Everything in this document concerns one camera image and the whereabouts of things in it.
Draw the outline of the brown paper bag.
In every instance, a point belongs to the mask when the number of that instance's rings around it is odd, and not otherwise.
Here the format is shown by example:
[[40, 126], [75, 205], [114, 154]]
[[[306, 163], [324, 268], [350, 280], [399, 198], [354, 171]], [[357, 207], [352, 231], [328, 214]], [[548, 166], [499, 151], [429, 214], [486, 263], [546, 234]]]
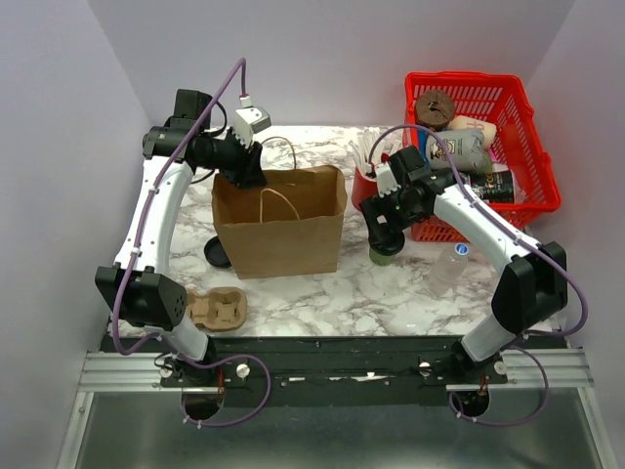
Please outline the brown paper bag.
[[334, 273], [348, 196], [333, 165], [265, 170], [240, 189], [218, 174], [212, 189], [217, 236], [240, 279]]

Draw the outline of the black coffee cup lid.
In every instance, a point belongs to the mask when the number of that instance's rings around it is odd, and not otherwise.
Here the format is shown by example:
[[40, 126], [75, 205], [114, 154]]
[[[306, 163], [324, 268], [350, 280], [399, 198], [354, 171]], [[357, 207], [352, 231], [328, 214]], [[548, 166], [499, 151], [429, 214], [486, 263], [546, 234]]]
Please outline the black coffee cup lid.
[[229, 257], [217, 236], [210, 238], [203, 248], [207, 262], [218, 269], [228, 269], [231, 267]]

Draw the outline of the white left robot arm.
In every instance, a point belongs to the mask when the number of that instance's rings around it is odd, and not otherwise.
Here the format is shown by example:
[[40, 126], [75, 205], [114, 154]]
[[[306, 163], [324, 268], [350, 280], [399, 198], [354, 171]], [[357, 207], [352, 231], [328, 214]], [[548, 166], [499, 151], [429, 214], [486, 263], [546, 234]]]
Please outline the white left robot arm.
[[180, 89], [173, 114], [144, 135], [142, 188], [126, 238], [109, 267], [96, 271], [95, 284], [111, 309], [111, 335], [125, 356], [139, 350], [122, 346], [119, 323], [142, 329], [147, 339], [164, 342], [184, 360], [183, 374], [196, 386], [209, 384], [217, 371], [208, 336], [186, 314], [187, 293], [169, 278], [171, 241], [178, 212], [197, 169], [218, 172], [238, 189], [266, 184], [262, 146], [255, 135], [271, 125], [247, 93], [229, 127], [210, 131], [209, 106], [218, 99]]

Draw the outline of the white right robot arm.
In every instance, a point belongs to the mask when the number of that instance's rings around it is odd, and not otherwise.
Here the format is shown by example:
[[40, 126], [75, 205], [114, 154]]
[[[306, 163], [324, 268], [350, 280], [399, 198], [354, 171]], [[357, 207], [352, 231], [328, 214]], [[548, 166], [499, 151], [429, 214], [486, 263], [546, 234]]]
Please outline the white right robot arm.
[[564, 249], [517, 230], [450, 168], [433, 170], [415, 147], [408, 147], [376, 166], [375, 182], [374, 194], [359, 205], [372, 259], [393, 259], [403, 249], [405, 229], [437, 217], [476, 247], [499, 275], [490, 315], [459, 340], [449, 359], [456, 380], [474, 381], [484, 372], [484, 361], [566, 306]]

